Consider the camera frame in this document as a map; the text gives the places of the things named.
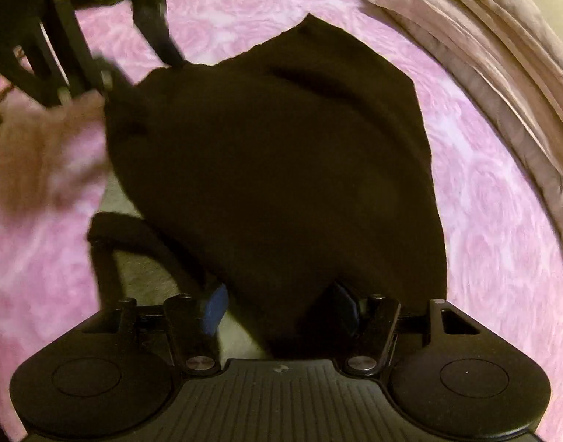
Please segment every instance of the pink surface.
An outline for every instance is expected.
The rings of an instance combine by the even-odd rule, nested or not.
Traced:
[[[194,62],[236,55],[310,11],[415,81],[447,238],[449,299],[546,370],[553,396],[539,433],[563,442],[562,251],[513,158],[447,73],[369,16],[379,13],[363,0],[168,0],[168,9],[173,36]],[[92,48],[133,79],[159,64],[127,4],[79,18]],[[0,128],[0,420],[14,440],[24,434],[7,392],[14,369],[97,308],[83,236],[106,164],[94,95],[51,112],[18,95],[7,105]]]

